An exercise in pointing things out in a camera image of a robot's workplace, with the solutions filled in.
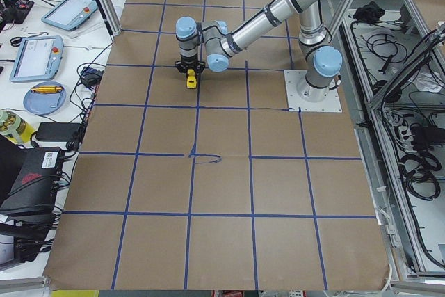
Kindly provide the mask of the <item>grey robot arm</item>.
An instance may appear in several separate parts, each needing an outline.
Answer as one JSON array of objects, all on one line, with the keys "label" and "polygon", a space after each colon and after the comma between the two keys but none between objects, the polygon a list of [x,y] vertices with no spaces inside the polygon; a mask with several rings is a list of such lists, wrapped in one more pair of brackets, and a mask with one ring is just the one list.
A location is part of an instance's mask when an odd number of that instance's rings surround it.
[{"label": "grey robot arm", "polygon": [[175,66],[185,74],[187,88],[197,87],[205,68],[224,72],[231,57],[294,15],[299,16],[299,45],[308,67],[296,86],[297,93],[308,102],[323,101],[343,60],[327,41],[320,0],[272,0],[233,31],[221,20],[196,22],[180,17],[175,26],[180,59]]}]

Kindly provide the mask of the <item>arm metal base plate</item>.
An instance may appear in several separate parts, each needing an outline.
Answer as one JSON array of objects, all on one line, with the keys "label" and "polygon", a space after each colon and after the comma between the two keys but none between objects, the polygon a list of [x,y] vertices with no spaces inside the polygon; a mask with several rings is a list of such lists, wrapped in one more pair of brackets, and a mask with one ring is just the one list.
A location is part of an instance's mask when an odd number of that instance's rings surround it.
[{"label": "arm metal base plate", "polygon": [[327,88],[313,88],[306,81],[306,70],[285,70],[284,82],[288,110],[294,112],[341,113],[336,82]]}]

